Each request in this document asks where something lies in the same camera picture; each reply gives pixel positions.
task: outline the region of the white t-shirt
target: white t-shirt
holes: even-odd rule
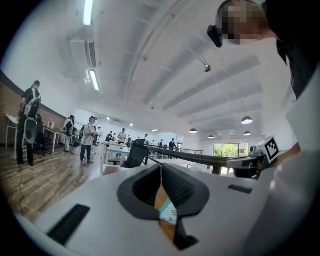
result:
[[[118,134],[119,142],[126,142],[127,134],[125,132],[120,132]]]

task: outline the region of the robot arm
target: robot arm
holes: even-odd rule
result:
[[[231,158],[227,160],[226,166],[233,168],[236,177],[257,179],[261,171],[269,168],[279,154],[279,148],[272,136],[252,146],[248,157]]]

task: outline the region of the chair backrest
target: chair backrest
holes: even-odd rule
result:
[[[148,156],[149,149],[145,147],[144,139],[136,139],[131,148],[126,161],[126,168],[135,168],[141,166],[143,160]]]

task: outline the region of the camera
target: camera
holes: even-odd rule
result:
[[[222,47],[222,42],[223,42],[222,35],[219,33],[217,26],[210,25],[208,27],[207,35],[214,42],[216,47],[218,47],[218,48]]]
[[[206,65],[204,72],[210,72],[210,71],[211,71],[211,66],[210,65]]]

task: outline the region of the black camera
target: black camera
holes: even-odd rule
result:
[[[207,35],[214,42],[215,46],[218,48],[222,47],[222,35],[219,33],[217,26],[210,25],[208,27]]]

